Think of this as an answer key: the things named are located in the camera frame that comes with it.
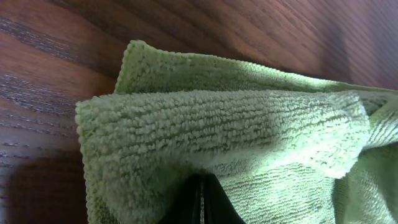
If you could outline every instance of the towel fold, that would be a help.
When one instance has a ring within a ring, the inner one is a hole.
[[[246,223],[397,223],[398,92],[132,41],[79,102],[88,219],[156,223],[216,174]]]

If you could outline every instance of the brown wooden surface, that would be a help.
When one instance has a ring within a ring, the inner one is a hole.
[[[0,223],[86,223],[74,107],[131,39],[398,90],[395,0],[0,1]]]

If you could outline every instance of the wood grain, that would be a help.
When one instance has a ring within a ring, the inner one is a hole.
[[[132,39],[398,90],[398,1],[0,1],[0,223],[86,223],[75,103]]]

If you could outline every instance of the light green cloth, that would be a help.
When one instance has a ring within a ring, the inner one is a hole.
[[[156,223],[190,174],[246,223],[396,223],[398,92],[132,41],[76,108],[90,224]]]

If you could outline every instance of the microfiber cloth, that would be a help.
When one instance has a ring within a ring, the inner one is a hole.
[[[157,223],[214,173],[246,223],[397,223],[398,92],[132,41],[77,103],[90,224]]]

